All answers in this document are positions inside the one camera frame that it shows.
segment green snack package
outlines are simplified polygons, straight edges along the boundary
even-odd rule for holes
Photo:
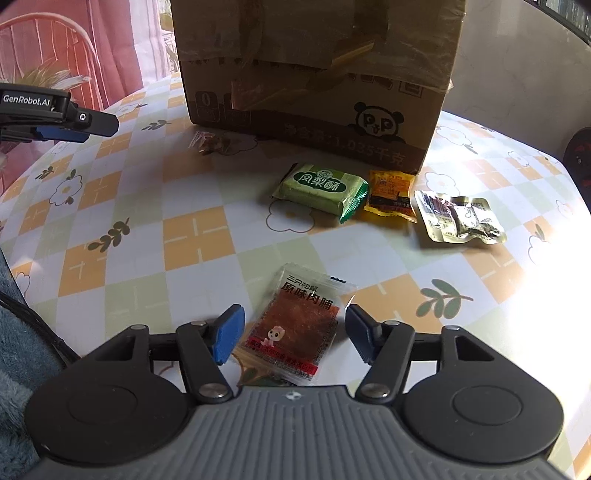
[[[273,193],[275,198],[332,213],[345,223],[368,194],[368,183],[357,175],[310,163],[294,163]]]

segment orange checkered square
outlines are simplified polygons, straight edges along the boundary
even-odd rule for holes
[[[509,180],[483,158],[467,161],[466,167],[491,190],[501,189],[511,185]]]
[[[11,268],[10,272],[12,273],[12,276],[14,278],[16,278],[19,273],[22,273],[23,275],[29,275],[31,273],[32,266],[33,266],[33,262],[27,262],[23,265],[19,265],[17,267]]]
[[[184,105],[185,98],[184,95],[179,95],[176,97],[172,97],[168,99],[168,108],[172,108],[179,105]]]
[[[137,118],[139,115],[139,108],[134,108],[132,111],[128,112],[128,113],[124,113],[123,115],[121,115],[119,118],[119,123],[122,124],[123,122],[126,122],[127,120],[133,120],[134,118]]]
[[[98,203],[107,202],[114,199],[119,189],[119,180],[121,172],[116,171],[105,177],[88,182],[84,188],[84,193],[80,199],[78,210],[92,207]]]
[[[199,153],[197,148],[170,155],[162,163],[163,182],[211,171],[213,171],[211,156]]]
[[[530,167],[529,165],[524,167],[521,163],[519,163],[516,159],[512,157],[507,157],[507,161],[511,165],[513,165],[517,170],[519,170],[521,174],[528,180],[539,180],[540,178],[542,178],[542,175],[540,175],[534,167]]]
[[[45,225],[50,206],[51,204],[47,200],[31,205],[25,213],[25,218],[22,221],[21,230],[18,234],[22,235]]]
[[[591,473],[591,437],[587,439],[583,448],[573,460],[573,469],[577,480],[589,477]]]
[[[105,285],[107,253],[100,249],[88,250],[87,245],[66,250],[61,270],[59,297]]]
[[[127,103],[135,102],[136,100],[141,100],[146,96],[146,92],[138,92],[134,93],[133,95],[129,95],[121,100],[121,105],[125,105]]]
[[[20,179],[16,180],[12,185],[8,187],[8,190],[4,193],[4,198],[2,199],[3,202],[7,200],[11,200],[14,197],[18,197],[18,195],[22,192],[22,188],[25,186],[27,182],[27,177],[21,177]]]
[[[166,270],[225,257],[235,252],[223,207],[167,219],[163,228]]]
[[[463,255],[498,303],[518,290],[524,270],[504,245],[468,248]]]
[[[192,127],[193,123],[188,116],[175,118],[174,120],[170,121],[170,125],[166,126],[166,135],[178,134]]]
[[[417,307],[425,301],[420,288],[409,274],[383,281],[355,293],[355,303],[378,322],[398,319],[418,332],[440,333],[441,322],[433,312],[417,317]]]
[[[541,215],[529,222],[525,222],[523,226],[527,228],[527,231],[532,235],[538,235],[540,233],[539,230],[541,230],[546,241],[552,238],[552,234],[554,233],[554,228],[550,225],[550,222]]]
[[[129,147],[129,142],[131,141],[131,134],[132,132],[127,132],[126,134],[121,134],[117,137],[104,140],[100,144],[99,151],[96,153],[96,158],[106,157],[112,153],[127,149]]]
[[[459,124],[470,130],[470,134],[474,137],[493,138],[493,136],[488,131],[484,130],[480,125],[477,125],[473,122],[459,122]]]
[[[552,175],[560,175],[562,172],[546,157],[534,157],[544,167],[546,167]]]

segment leaf pattern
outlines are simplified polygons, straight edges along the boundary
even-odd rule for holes
[[[455,297],[459,297],[460,296],[460,292],[458,292],[449,283],[447,283],[444,280],[441,280],[440,278],[434,278],[434,279],[432,279],[431,280],[431,283],[433,284],[433,286],[435,286],[435,288],[438,288],[443,293],[447,293],[448,295],[453,295]]]
[[[51,173],[53,173],[53,167],[51,165],[49,165],[45,170],[43,170],[39,175],[37,175],[37,177],[35,177],[35,179],[36,180],[43,180]]]
[[[435,288],[441,290],[443,294],[432,288],[422,288],[421,293],[425,297],[428,297],[429,300],[424,301],[417,307],[417,317],[424,317],[433,308],[435,318],[440,319],[441,317],[445,317],[449,320],[460,312],[462,300],[474,301],[471,297],[461,295],[455,287],[441,278],[434,278],[431,280],[431,283]]]
[[[546,236],[544,234],[544,231],[542,230],[542,227],[540,225],[538,225],[537,223],[535,224],[535,235],[540,240],[542,240],[543,242],[545,242]]]
[[[101,253],[107,251],[107,249],[112,245],[113,247],[118,247],[121,243],[121,240],[124,235],[129,235],[131,231],[128,225],[129,217],[124,222],[117,221],[113,224],[113,228],[109,228],[109,231],[106,235],[103,235],[99,238],[98,242],[91,242],[86,247],[88,250],[96,250],[100,247]]]
[[[435,302],[435,306],[433,307],[433,314],[435,315],[435,318],[441,318],[441,316],[443,315],[444,306],[445,302],[443,301],[443,298],[437,299],[437,301]]]
[[[445,305],[445,309],[443,310],[443,316],[448,320],[454,318],[460,312],[461,306],[462,299],[460,297],[451,299],[447,302],[447,305]]]
[[[441,297],[441,294],[432,288],[421,288],[421,293],[426,297],[431,297],[432,299],[438,299]]]
[[[162,128],[164,125],[172,125],[172,124],[170,122],[167,122],[166,120],[160,119],[157,122],[150,122],[150,124],[143,127],[142,130],[157,130],[159,128]]]

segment black device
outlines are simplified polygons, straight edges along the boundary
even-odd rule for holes
[[[547,462],[563,411],[546,387],[457,326],[415,333],[346,312],[371,365],[344,385],[249,387],[216,366],[244,329],[234,305],[212,322],[150,335],[133,325],[49,380],[25,423],[41,456],[26,480],[565,479]],[[151,372],[180,361],[186,394]],[[412,361],[437,373],[404,394]]]
[[[0,141],[85,142],[92,135],[112,137],[115,115],[79,107],[70,92],[0,83]]]

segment gray ribbed plate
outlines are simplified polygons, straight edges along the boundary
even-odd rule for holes
[[[477,467],[416,442],[386,407],[346,388],[245,387],[201,406],[176,439],[142,459],[81,468],[43,459],[26,480],[553,480],[542,459]]]

